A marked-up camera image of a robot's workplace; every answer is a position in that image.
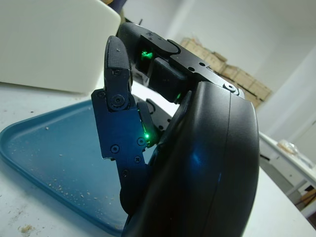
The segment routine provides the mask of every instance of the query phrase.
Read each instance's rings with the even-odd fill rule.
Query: curved black plastic housing
[[[199,82],[124,237],[239,237],[254,202],[259,135],[252,104]]]

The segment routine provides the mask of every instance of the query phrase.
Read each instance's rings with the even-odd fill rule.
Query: blue plastic tray
[[[144,153],[146,162],[152,151]],[[10,125],[0,133],[0,156],[67,207],[120,236],[127,214],[117,167],[101,157],[91,101]]]

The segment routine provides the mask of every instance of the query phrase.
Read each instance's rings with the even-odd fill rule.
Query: white table
[[[304,177],[304,180],[302,182],[298,183],[292,189],[285,193],[287,196],[298,190],[300,187],[306,184],[307,181],[310,182],[314,187],[316,187],[316,168],[309,168],[297,157],[282,150],[280,147],[277,146],[277,141],[275,141],[271,137],[268,137],[264,133],[259,132],[259,136],[262,141],[264,141],[267,145],[269,145],[269,147],[271,147],[275,152],[282,156],[296,171],[298,171]],[[309,217],[315,212],[316,202],[313,202],[305,207],[301,213],[305,217]]]
[[[152,98],[173,114],[176,106],[134,83],[133,93]],[[0,83],[0,130],[22,119],[90,98],[89,95]],[[21,228],[34,229],[21,233]],[[1,237],[105,237],[101,229],[38,189],[0,160]],[[257,195],[244,237],[312,237],[316,231],[260,169]]]

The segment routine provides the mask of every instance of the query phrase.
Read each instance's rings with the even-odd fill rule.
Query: cardboard box
[[[301,201],[303,201],[303,203],[305,205],[311,204],[313,201],[316,200],[316,197],[314,196],[314,194],[316,194],[316,190],[315,189],[312,189],[312,190],[308,191],[306,194],[304,194],[301,197]]]
[[[245,89],[248,89],[255,82],[255,78],[253,78],[252,75],[246,73],[244,70],[241,69],[233,78],[233,80]]]
[[[205,61],[209,64],[210,68],[217,73],[221,73],[226,67],[226,63],[221,61],[213,53],[210,53]]]
[[[190,41],[189,38],[183,38],[180,45],[185,48],[187,44],[189,43],[189,41]]]
[[[225,58],[223,55],[217,53],[217,52],[213,52],[213,54],[218,57],[219,60],[223,61],[223,62],[227,62],[227,58]]]
[[[184,38],[181,41],[180,45],[203,60],[205,60],[207,58],[207,56],[211,53],[210,50],[197,44],[193,39]]]
[[[208,57],[208,55],[211,53],[211,51],[209,51],[206,48],[203,48],[201,45],[196,45],[192,53],[195,54],[200,59],[205,60]]]
[[[237,75],[237,73],[240,71],[239,67],[235,67],[235,66],[231,66],[231,65],[227,65],[223,71],[222,71],[222,75],[234,80],[235,76]]]
[[[251,94],[250,92],[248,92],[247,90],[243,90],[244,94],[245,94],[245,99],[250,101],[253,104],[253,107],[258,108],[259,105],[262,103],[262,101],[257,98],[255,95]]]
[[[257,80],[249,87],[248,90],[262,100],[266,100],[271,94],[271,90]]]

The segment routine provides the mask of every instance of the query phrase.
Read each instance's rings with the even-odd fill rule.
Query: stacked cardboard boxes
[[[210,64],[210,68],[223,79],[242,89],[246,100],[251,101],[255,108],[270,96],[269,88],[239,67],[226,64],[227,59],[221,54],[202,47],[190,38],[184,38],[181,46]]]
[[[221,73],[226,67],[227,59],[224,56],[202,47],[200,44],[197,44],[194,39],[184,38],[181,42],[181,46],[207,62],[210,68],[217,73]]]
[[[238,67],[227,65],[222,75],[235,82],[243,90],[245,99],[251,101],[255,108],[266,101],[271,94],[269,88]]]

